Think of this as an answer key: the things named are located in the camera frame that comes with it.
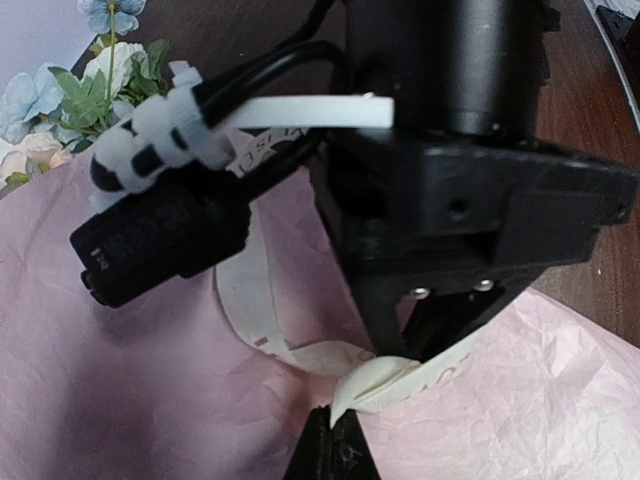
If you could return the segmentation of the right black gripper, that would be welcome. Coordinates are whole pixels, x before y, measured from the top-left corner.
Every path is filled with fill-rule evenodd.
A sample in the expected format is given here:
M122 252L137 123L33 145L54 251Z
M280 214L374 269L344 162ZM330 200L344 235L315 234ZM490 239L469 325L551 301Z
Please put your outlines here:
M426 362L485 326L546 268L623 224L638 174L540 141L546 1L350 1L353 90L391 128L333 134L318 203L351 290L431 293L402 330Z

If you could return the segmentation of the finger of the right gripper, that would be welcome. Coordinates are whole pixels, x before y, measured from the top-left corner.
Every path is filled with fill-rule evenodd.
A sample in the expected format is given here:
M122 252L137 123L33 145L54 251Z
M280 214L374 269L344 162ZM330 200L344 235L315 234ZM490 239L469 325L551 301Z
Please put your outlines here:
M403 336L415 309L412 287L399 277L371 277L350 285L353 299L378 356L410 358Z

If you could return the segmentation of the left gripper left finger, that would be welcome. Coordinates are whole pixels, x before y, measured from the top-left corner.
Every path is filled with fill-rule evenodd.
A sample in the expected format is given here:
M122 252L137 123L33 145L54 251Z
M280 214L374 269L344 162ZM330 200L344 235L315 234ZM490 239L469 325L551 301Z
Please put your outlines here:
M330 408L313 409L285 471L284 480L329 480L332 478L332 431Z

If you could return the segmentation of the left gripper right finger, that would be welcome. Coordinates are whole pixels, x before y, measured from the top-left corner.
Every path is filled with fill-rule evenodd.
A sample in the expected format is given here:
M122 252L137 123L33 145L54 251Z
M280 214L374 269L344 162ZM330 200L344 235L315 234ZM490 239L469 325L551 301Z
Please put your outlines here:
M381 479L354 410L347 410L332 428L331 478Z

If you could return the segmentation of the beige ribbon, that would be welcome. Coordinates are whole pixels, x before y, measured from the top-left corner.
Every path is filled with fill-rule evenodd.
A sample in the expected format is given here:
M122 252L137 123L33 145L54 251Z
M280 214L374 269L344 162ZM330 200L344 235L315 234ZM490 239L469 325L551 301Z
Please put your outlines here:
M247 346L333 386L330 422L376 415L449 381L469 337L420 362L378 355L340 271L302 167L250 205L246 247L215 268L221 312Z

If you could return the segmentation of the pink purple wrapping paper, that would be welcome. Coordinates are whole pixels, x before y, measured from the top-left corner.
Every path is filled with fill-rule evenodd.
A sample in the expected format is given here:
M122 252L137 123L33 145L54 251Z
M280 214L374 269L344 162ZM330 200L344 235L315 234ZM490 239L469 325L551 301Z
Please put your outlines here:
M216 277L85 290L79 159L1 202L5 479L278 479L334 384L237 338ZM536 291L432 388L360 419L385 479L635 479L637 348Z

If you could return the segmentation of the light blue fake flower stem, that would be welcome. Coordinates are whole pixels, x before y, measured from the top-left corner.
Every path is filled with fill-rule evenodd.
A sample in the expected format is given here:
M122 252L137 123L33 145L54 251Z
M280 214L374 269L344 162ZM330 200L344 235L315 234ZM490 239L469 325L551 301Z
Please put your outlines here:
M137 30L138 16L146 7L146 1L77 1L76 4L89 30L111 40ZM55 65L45 63L33 76L21 72L7 83L1 94L3 141L19 143L40 115L50 117L59 110L64 91L52 68Z

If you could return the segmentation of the white fake flower stem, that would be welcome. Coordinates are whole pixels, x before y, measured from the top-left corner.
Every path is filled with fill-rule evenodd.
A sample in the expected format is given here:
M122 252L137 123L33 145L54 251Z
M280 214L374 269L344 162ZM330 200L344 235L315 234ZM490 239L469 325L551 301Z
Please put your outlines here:
M118 42L102 48L80 77L51 67L63 92L60 117L44 116L53 125L54 137L65 146L89 145L143 101L166 93L163 70L168 53L169 42L163 39L147 47Z

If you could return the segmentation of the pink fake flower stem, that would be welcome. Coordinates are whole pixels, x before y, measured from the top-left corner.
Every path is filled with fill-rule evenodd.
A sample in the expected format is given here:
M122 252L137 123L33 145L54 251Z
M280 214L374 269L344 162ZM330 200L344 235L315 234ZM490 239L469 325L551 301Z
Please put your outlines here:
M49 132L28 134L1 156L1 187L17 187L70 162L73 155Z

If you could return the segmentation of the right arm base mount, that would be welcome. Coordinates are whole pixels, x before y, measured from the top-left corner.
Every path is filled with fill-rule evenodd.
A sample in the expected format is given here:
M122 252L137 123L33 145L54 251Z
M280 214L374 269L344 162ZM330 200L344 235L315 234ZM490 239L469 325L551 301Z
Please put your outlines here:
M631 12L611 2L596 7L596 15L604 27L615 55L633 90L639 89L639 3L633 2Z

